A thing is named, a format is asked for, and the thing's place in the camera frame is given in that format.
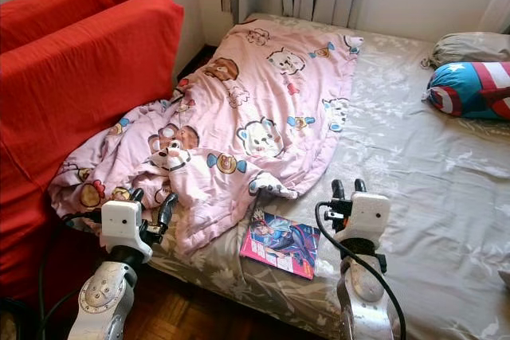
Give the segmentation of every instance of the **bed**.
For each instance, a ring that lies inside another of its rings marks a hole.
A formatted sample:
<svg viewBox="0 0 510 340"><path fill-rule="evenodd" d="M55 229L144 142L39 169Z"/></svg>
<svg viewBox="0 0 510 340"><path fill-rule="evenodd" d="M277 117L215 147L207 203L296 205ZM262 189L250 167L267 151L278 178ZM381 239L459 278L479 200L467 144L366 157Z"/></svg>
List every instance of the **bed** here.
<svg viewBox="0 0 510 340"><path fill-rule="evenodd" d="M299 31L342 29L254 14ZM409 338L510 338L510 125L456 119L421 102L432 74L422 68L432 44L356 31L365 39L351 105L333 161L295 201L260 198L269 213L316 225L313 208L347 195L355 178L392 202L380 252L386 279L406 315ZM150 265L325 338L338 338L339 253L320 241L313 281L241 258L250 211L191 257L175 251L175 222Z"/></svg>

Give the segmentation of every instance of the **mattress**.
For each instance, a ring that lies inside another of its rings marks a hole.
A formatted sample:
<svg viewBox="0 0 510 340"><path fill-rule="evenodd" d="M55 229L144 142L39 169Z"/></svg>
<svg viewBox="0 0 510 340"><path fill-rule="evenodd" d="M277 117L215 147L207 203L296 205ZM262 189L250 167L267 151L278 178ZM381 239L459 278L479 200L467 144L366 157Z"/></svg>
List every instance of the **mattress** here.
<svg viewBox="0 0 510 340"><path fill-rule="evenodd" d="M330 25L255 14L293 28L346 33ZM413 339L502 339L510 334L510 125L453 118L421 101L432 44L356 31L365 42L351 106L331 165L303 197L259 198L269 213L316 225L314 206L346 195L362 178L391 200L381 239L386 279ZM179 256L176 211L151 266L325 338L339 337L339 253L321 238L313 281L239 256L250 211L234 228Z"/></svg>

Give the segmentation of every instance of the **cartoon print blanket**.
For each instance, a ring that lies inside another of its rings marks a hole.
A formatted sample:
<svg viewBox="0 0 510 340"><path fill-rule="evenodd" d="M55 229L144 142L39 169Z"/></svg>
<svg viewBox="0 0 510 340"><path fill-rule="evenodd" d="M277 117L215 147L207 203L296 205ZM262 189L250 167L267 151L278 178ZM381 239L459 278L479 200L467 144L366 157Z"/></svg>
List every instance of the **cartoon print blanket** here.
<svg viewBox="0 0 510 340"><path fill-rule="evenodd" d="M49 187L53 207L86 211L141 187L152 209L173 190L186 254L234 226L258 190L297 198L332 158L362 42L271 21L234 26L170 100L133 109L71 153Z"/></svg>

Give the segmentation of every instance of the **black cable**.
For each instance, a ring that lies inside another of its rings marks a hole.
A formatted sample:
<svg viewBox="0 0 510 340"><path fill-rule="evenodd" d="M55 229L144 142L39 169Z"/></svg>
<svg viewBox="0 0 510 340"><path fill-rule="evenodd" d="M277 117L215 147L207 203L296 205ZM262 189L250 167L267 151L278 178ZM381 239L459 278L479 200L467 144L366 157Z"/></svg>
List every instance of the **black cable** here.
<svg viewBox="0 0 510 340"><path fill-rule="evenodd" d="M366 261L359 258L356 254L354 254L351 250L349 250L347 247L343 246L340 242L335 240L329 233L326 231L326 228L322 224L322 221L320 220L320 207L321 206L327 206L330 207L328 202L319 202L316 205L316 221L319 226L319 230L323 233L323 235L333 243L335 247L337 247L340 251L345 252L348 254L353 260L355 260L358 264L361 264L363 267L365 267L382 285L384 288L384 291L387 292L388 296L390 296L390 300L393 303L395 310L397 311L398 315L398 321L400 322L400 340L406 340L406 319L404 318L404 313L402 312L402 308L400 307L400 304L398 304L397 297L394 295L393 291L391 290L390 286L384 278L376 271L372 266L369 265Z"/></svg>
<svg viewBox="0 0 510 340"><path fill-rule="evenodd" d="M52 236L49 239L48 244L46 245L45 251L42 254L41 263L39 264L39 272L37 275L37 285L38 285L38 299L39 299L39 320L42 322L45 319L45 293L44 293L44 270L46 267L46 263L48 262L48 256L57 242L57 238L60 236L62 229L65 227L65 223L71 221L74 218L86 217L88 213L78 213L78 214L66 214L62 217L61 222L58 223L58 226L53 230ZM44 331L44 327L41 333L41 340L46 339L46 333Z"/></svg>
<svg viewBox="0 0 510 340"><path fill-rule="evenodd" d="M73 295L75 295L77 292L79 292L81 290L81 287L79 288L76 288L74 290L72 290L71 292L69 292L66 296L64 296L62 299L60 299L58 302L56 302L53 307L51 308L51 310L49 310L48 314L43 318L43 320L41 321L41 323L39 324L39 329L37 330L37 336L36 336L36 340L41 340L43 339L43 336L45 336L45 328L46 328L46 324L48 324L48 320L49 318L51 317L51 315L53 315L53 313L57 310L57 308L62 305L66 300L68 300L69 298L72 298Z"/></svg>

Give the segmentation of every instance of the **comic book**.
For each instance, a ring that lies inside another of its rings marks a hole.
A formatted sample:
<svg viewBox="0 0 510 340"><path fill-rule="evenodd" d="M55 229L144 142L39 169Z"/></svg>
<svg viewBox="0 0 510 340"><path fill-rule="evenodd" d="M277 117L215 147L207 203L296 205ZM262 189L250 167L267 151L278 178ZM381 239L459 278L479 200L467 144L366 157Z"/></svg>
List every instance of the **comic book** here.
<svg viewBox="0 0 510 340"><path fill-rule="evenodd" d="M320 231L256 209L241 255L313 279Z"/></svg>

